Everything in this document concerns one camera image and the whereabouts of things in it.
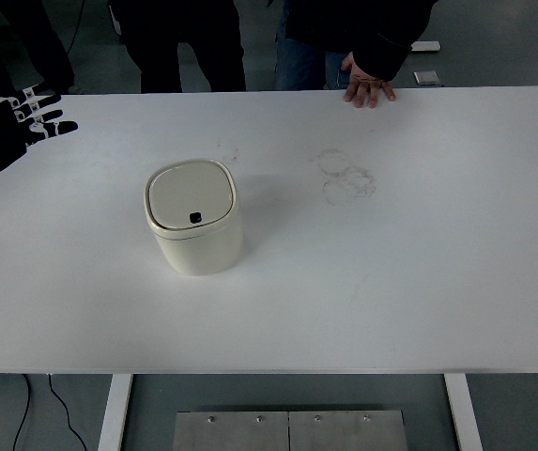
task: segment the black cable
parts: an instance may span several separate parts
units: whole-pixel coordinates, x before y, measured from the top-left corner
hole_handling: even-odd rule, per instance
[[[79,10],[79,18],[77,19],[77,26],[74,28],[74,35],[72,35],[72,41],[70,42],[69,49],[66,50],[66,54],[70,53],[70,50],[72,50],[72,44],[74,44],[74,40],[77,39],[77,32],[79,31],[79,27],[81,26],[81,18],[83,17],[84,8],[85,8],[85,0],[81,2],[81,9]]]
[[[14,438],[14,445],[12,446],[12,451],[16,450],[16,442],[18,442],[18,436],[21,435],[21,430],[23,429],[24,420],[26,419],[26,415],[28,414],[28,406],[31,404],[31,384],[28,381],[28,378],[25,374],[23,374],[24,380],[26,381],[26,392],[28,398],[26,399],[26,409],[24,409],[24,415],[23,420],[21,421],[21,425],[18,428],[18,432],[16,432],[16,437]]]
[[[52,390],[52,393],[54,394],[55,397],[58,398],[58,400],[62,403],[62,405],[64,406],[64,410],[66,411],[66,417],[67,417],[67,420],[69,422],[69,429],[72,431],[72,433],[74,435],[76,435],[77,439],[79,439],[79,441],[81,442],[81,444],[83,445],[83,448],[85,449],[85,451],[87,451],[87,446],[85,445],[85,442],[83,441],[83,439],[81,438],[81,436],[78,434],[78,432],[76,430],[74,430],[72,428],[72,426],[70,425],[70,415],[69,415],[69,408],[67,407],[66,403],[62,400],[62,398],[58,395],[58,393],[56,393],[54,391],[54,388],[52,387],[52,375],[51,374],[48,374],[47,375],[48,377],[48,382],[50,383],[50,390]]]

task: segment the jeans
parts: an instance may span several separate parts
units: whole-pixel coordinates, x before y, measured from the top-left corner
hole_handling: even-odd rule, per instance
[[[0,0],[0,11],[23,42],[35,70],[53,91],[65,94],[74,85],[74,73],[41,1]],[[12,96],[15,91],[0,56],[0,97]]]
[[[141,92],[182,92],[178,44],[187,42],[213,92],[245,91],[239,15],[232,0],[112,0]]]
[[[341,70],[346,53],[325,52],[308,44],[285,37],[289,15],[289,0],[284,1],[284,12],[277,32],[277,67],[275,90],[302,91],[346,89],[350,71]]]

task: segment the sleeve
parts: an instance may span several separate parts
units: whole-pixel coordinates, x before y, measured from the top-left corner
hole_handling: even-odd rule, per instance
[[[437,0],[365,2],[356,17],[353,54],[369,75],[390,81],[402,67],[411,46],[425,31]]]

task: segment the black jacket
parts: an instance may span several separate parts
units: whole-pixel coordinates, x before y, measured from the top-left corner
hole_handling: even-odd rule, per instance
[[[363,71],[391,80],[427,27],[436,2],[291,0],[285,35],[328,52],[353,52]]]

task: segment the robot finger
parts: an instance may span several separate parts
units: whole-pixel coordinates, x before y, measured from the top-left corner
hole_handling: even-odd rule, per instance
[[[53,138],[54,136],[58,136],[60,134],[74,132],[78,128],[79,126],[77,123],[71,120],[49,123],[34,122],[28,127],[29,131],[25,141],[28,146],[31,146],[44,139]]]
[[[13,97],[9,97],[8,100],[12,105],[12,108],[16,109],[21,106],[26,101],[33,99],[35,96],[45,91],[47,86],[45,82],[39,83],[38,85],[26,87],[22,91],[16,91]]]
[[[49,113],[44,113],[40,116],[28,117],[22,122],[22,124],[26,125],[27,127],[30,127],[35,122],[40,122],[40,123],[49,122],[50,120],[58,119],[61,116],[62,116],[62,110],[53,110],[53,111],[50,111]]]
[[[40,101],[31,101],[29,103],[24,103],[20,105],[18,108],[14,109],[14,115],[16,115],[16,119],[19,122],[22,122],[28,117],[30,117],[33,113],[40,110],[41,108],[45,108],[46,106],[52,105],[54,103],[58,103],[60,100],[61,100],[60,95],[54,94],[49,97],[44,97]]]

